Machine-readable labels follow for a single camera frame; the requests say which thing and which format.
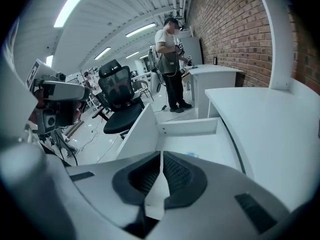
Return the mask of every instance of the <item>black pants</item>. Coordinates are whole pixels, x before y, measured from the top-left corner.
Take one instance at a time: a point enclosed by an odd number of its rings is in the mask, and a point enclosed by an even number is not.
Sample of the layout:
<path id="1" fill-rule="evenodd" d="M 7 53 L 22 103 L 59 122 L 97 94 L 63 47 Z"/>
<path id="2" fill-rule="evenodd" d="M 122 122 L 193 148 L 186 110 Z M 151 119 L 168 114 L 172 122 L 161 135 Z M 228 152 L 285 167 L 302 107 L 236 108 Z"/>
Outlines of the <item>black pants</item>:
<path id="1" fill-rule="evenodd" d="M 95 97 L 97 98 L 97 100 L 101 103 L 101 105 L 104 108 L 109 108 L 109 102 L 107 101 L 105 95 L 102 92 L 95 95 Z"/>
<path id="2" fill-rule="evenodd" d="M 180 105 L 186 103 L 184 101 L 184 87 L 182 86 L 182 77 L 180 71 L 175 73 L 167 73 L 162 75 L 166 91 L 168 93 L 169 106 L 172 109 L 177 108 L 177 103 Z"/>

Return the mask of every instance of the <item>mesh chair back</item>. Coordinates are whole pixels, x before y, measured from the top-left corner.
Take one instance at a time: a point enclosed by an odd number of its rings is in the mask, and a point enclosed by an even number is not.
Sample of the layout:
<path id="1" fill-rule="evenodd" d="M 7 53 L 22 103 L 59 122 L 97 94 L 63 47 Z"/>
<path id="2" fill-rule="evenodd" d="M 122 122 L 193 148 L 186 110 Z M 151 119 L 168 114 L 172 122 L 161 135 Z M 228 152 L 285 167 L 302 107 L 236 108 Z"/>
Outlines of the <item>mesh chair back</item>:
<path id="1" fill-rule="evenodd" d="M 131 85 L 131 75 L 128 66 L 120 66 L 117 69 L 101 67 L 98 81 L 110 108 L 115 111 L 126 107 L 135 92 Z"/>

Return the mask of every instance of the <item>white t-shirt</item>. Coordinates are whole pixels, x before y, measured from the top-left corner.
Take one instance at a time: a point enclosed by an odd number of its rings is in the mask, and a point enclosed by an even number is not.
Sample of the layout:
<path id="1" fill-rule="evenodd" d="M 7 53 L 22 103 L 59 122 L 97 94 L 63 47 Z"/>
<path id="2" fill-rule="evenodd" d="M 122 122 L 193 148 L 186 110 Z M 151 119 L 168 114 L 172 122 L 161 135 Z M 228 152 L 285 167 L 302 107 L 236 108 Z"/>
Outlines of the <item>white t-shirt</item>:
<path id="1" fill-rule="evenodd" d="M 102 90 L 98 84 L 98 79 L 95 77 L 95 76 L 91 76 L 91 79 L 88 80 L 89 81 L 89 84 L 91 86 L 92 89 L 92 93 L 94 96 L 96 96 L 97 94 L 101 93 Z"/>
<path id="2" fill-rule="evenodd" d="M 165 42 L 166 47 L 174 47 L 176 45 L 174 36 L 172 34 L 168 34 L 163 29 L 158 30 L 158 32 L 155 34 L 154 42 L 155 44 L 159 42 Z"/>

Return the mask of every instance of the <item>black cap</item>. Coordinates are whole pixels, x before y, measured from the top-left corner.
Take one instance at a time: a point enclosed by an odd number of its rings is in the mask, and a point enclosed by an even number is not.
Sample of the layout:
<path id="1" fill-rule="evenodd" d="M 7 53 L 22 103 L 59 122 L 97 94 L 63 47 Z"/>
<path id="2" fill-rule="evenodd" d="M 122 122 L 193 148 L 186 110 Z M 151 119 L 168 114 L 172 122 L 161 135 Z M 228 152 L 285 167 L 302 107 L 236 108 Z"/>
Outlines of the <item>black cap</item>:
<path id="1" fill-rule="evenodd" d="M 169 18 L 167 18 L 167 19 L 164 21 L 164 25 L 167 25 L 168 22 L 173 22 L 173 23 L 179 25 L 179 22 L 178 22 L 174 17 L 169 17 Z"/>

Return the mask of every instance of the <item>black office chair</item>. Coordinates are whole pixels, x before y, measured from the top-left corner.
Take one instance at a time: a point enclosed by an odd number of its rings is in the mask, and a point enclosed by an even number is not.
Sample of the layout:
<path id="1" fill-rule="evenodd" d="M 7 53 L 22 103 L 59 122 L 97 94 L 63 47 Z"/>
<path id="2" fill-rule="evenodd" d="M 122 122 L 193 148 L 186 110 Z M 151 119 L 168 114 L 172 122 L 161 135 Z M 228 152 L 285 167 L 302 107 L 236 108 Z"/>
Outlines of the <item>black office chair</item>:
<path id="1" fill-rule="evenodd" d="M 142 110 L 145 108 L 140 96 L 131 85 L 131 73 L 128 66 L 121 66 L 115 59 L 99 69 L 98 84 L 101 87 L 110 109 L 114 112 L 107 118 L 102 109 L 95 113 L 106 120 L 103 128 L 105 134 L 120 133 L 122 139 L 133 126 Z"/>

